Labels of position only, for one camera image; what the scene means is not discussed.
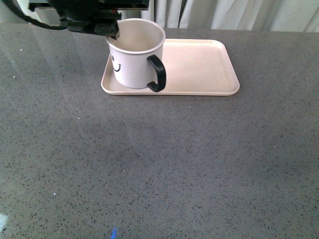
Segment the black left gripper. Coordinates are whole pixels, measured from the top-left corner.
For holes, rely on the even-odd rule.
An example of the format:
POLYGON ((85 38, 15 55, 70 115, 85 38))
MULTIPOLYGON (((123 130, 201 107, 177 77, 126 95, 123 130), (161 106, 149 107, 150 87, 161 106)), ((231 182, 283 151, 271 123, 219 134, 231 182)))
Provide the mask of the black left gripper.
POLYGON ((147 10, 147 0, 30 0, 28 8, 53 8, 69 31, 119 38, 121 10, 147 10))

